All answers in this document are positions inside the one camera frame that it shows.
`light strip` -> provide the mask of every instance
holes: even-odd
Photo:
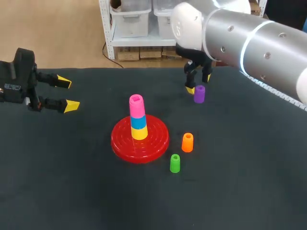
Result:
[[[249,33],[247,39],[245,40],[245,43],[242,47],[242,51],[241,51],[241,56],[240,56],[240,66],[241,66],[241,70],[245,75],[248,75],[248,73],[246,73],[245,69],[244,69],[244,65],[243,65],[243,61],[244,61],[244,55],[245,55],[245,51],[246,48],[248,47],[249,42],[251,41],[251,39],[255,36],[255,34],[257,33],[257,31],[259,29],[261,29],[262,27],[264,27],[267,24],[273,23],[273,21],[266,21],[263,22],[262,24],[258,25],[252,32]]]

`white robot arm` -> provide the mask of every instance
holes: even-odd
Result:
[[[221,1],[177,5],[171,17],[177,43],[307,104],[307,34],[250,15],[248,0]]]

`dark cloth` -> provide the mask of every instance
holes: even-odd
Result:
[[[38,95],[78,111],[0,104],[0,230],[305,230],[307,113],[230,67],[206,99],[186,92],[183,69],[53,69],[71,89]],[[197,75],[201,82],[201,71]],[[110,146],[129,97],[165,122],[170,146],[144,165]],[[194,151],[181,151],[194,135]],[[181,171],[169,171],[179,154]]]

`white plastic bin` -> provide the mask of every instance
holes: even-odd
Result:
[[[110,7],[120,37],[148,35],[148,14],[152,11],[151,0],[122,0],[121,12]]]
[[[171,15],[175,6],[184,0],[153,0],[153,11],[158,17],[159,35],[162,39],[175,39],[171,29]]]

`red base plate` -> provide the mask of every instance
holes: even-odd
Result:
[[[132,163],[148,163],[165,153],[169,144],[166,125],[151,115],[146,115],[146,122],[148,136],[144,140],[132,138],[130,116],[120,120],[114,126],[111,146],[116,155]]]

